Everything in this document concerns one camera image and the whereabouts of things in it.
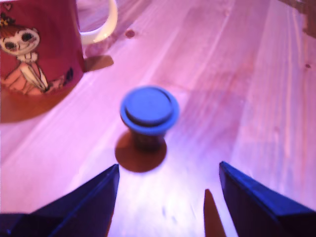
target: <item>white mug handle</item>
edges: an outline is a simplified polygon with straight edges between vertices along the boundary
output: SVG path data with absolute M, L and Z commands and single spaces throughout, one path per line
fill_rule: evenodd
M 118 22 L 118 6 L 116 0 L 109 0 L 109 16 L 106 22 L 100 28 L 89 31 L 80 32 L 81 43 L 90 44 L 97 43 L 104 40 L 110 34 L 113 33 Z

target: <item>cartoon character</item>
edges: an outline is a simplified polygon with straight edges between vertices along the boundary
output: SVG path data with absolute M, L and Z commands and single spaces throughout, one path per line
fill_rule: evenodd
M 15 56 L 19 66 L 1 82 L 10 89 L 23 94 L 47 93 L 64 85 L 64 76 L 48 83 L 42 69 L 37 64 L 38 54 L 34 52 L 40 43 L 35 28 L 16 25 L 15 20 L 0 15 L 0 47 L 2 51 Z

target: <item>wooden table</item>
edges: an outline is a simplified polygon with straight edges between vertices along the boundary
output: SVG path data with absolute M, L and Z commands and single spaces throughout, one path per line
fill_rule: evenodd
M 1 211 L 34 211 L 119 162 L 109 236 L 201 237 L 209 188 L 234 237 L 222 160 L 316 209 L 316 39 L 304 32 L 315 32 L 316 11 L 300 2 L 118 0 L 115 33 L 84 47 L 89 72 L 71 93 L 44 114 L 0 125 Z M 106 19 L 106 0 L 78 8 L 82 30 Z M 133 150 L 119 116 L 124 95 L 147 84 L 181 107 L 152 158 Z M 15 109 L 1 115 L 16 119 Z

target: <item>red mug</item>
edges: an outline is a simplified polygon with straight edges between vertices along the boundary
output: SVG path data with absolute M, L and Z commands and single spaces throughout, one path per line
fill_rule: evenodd
M 100 28 L 80 32 L 76 0 L 0 0 L 1 88 L 48 95 L 83 76 L 82 45 L 108 37 L 118 21 L 115 0 Z

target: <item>wood grain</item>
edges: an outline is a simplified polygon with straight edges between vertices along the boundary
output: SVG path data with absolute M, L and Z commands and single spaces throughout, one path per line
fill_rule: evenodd
M 81 30 L 106 19 L 107 1 L 77 2 Z M 118 0 L 115 33 L 84 47 L 85 57 L 113 63 L 93 61 L 46 113 L 0 124 L 1 211 L 31 212 L 122 160 L 110 237 L 204 236 L 205 189 L 226 236 L 237 236 L 218 177 L 222 160 L 316 209 L 315 4 L 300 2 Z M 174 94 L 181 115 L 165 157 L 140 168 L 116 157 L 130 149 L 119 106 L 147 84 Z

